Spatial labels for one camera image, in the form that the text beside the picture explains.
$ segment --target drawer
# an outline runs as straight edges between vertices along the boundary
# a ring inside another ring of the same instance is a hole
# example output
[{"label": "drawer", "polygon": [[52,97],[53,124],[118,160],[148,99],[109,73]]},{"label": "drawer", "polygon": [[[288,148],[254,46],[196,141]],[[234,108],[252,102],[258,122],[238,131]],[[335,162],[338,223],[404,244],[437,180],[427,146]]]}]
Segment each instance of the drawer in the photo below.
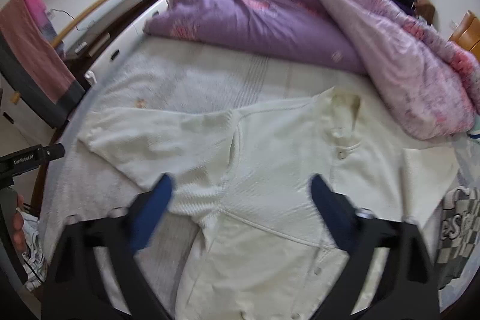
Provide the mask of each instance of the drawer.
[{"label": "drawer", "polygon": [[108,74],[109,68],[115,61],[121,60],[128,55],[135,45],[142,39],[138,35],[135,26],[130,24],[119,36],[114,39],[106,50],[92,64],[92,67],[85,73],[85,78],[93,86],[101,78]]},{"label": "drawer", "polygon": [[474,19],[470,27],[458,39],[458,45],[467,51],[471,49],[480,41],[480,21]]},{"label": "drawer", "polygon": [[157,14],[160,14],[164,11],[166,11],[169,7],[169,2],[168,0],[158,0],[155,4],[150,6],[146,12],[144,12],[140,17],[138,17],[134,22],[133,26],[137,29],[138,34],[141,36],[143,35],[143,28],[145,26],[145,22],[152,18],[153,16],[156,16]]}]

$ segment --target white shirt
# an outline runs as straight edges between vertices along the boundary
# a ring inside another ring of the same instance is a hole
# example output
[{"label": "white shirt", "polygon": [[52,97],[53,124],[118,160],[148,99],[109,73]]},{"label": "white shirt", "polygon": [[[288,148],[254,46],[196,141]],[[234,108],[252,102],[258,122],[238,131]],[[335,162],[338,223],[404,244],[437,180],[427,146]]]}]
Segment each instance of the white shirt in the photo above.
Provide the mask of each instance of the white shirt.
[{"label": "white shirt", "polygon": [[[412,213],[423,224],[457,173],[450,148],[404,150],[397,130],[377,120],[384,115],[332,88],[205,115],[91,112],[79,139],[144,190],[173,174],[169,210],[202,229],[176,319],[308,319],[347,260],[311,201],[313,174],[380,218]],[[374,264],[358,309],[382,268]]]}]

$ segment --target wooden headboard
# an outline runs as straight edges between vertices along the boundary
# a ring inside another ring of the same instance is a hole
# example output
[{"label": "wooden headboard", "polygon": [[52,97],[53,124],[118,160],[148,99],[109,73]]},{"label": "wooden headboard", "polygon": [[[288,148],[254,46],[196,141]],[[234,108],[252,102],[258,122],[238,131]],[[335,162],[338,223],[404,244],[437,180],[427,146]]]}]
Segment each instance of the wooden headboard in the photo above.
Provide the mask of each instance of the wooden headboard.
[{"label": "wooden headboard", "polygon": [[468,11],[450,37],[450,41],[472,52],[480,61],[480,20],[477,16]]}]

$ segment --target hand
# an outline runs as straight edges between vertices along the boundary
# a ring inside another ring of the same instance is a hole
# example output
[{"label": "hand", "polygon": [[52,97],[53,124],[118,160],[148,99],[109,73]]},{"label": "hand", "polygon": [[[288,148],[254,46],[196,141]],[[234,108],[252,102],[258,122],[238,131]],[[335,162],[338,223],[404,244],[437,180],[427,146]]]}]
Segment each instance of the hand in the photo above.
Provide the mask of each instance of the hand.
[{"label": "hand", "polygon": [[[23,201],[25,201],[25,198],[19,195],[17,197],[17,207],[22,207]],[[19,212],[16,212],[15,216],[13,216],[13,227],[13,245],[17,251],[24,252],[27,249],[27,245],[25,243],[25,234],[22,229],[23,217]]]}]

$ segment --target white bed sheet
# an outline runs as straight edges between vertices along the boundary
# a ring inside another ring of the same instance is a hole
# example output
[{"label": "white bed sheet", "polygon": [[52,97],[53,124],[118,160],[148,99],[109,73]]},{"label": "white bed sheet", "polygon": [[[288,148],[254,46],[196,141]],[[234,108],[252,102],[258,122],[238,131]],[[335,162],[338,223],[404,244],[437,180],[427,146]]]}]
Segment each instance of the white bed sheet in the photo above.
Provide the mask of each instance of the white bed sheet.
[{"label": "white bed sheet", "polygon": [[[60,140],[66,156],[50,164],[40,223],[47,259],[53,255],[67,216],[104,217],[115,207],[129,205],[140,192],[134,183],[77,142],[76,135],[89,110],[135,107],[142,101],[150,109],[214,112],[267,100],[313,96],[333,86],[358,93],[366,104],[383,106],[375,88],[363,76],[200,43],[146,37],[131,56],[88,92]],[[405,148],[431,146],[429,141],[405,135],[389,115],[378,120],[398,129],[404,136]],[[468,139],[461,136],[455,142],[471,147]],[[183,266],[198,231],[189,218],[168,213],[156,229],[151,246],[136,255],[148,282],[170,314],[174,311]],[[427,236],[433,249],[438,237],[438,216],[431,219]],[[126,311],[105,252],[99,250],[97,257],[112,303]],[[472,269],[476,270],[478,264],[480,259]],[[459,287],[455,294],[443,299],[442,308],[453,302],[458,292],[461,292]]]}]

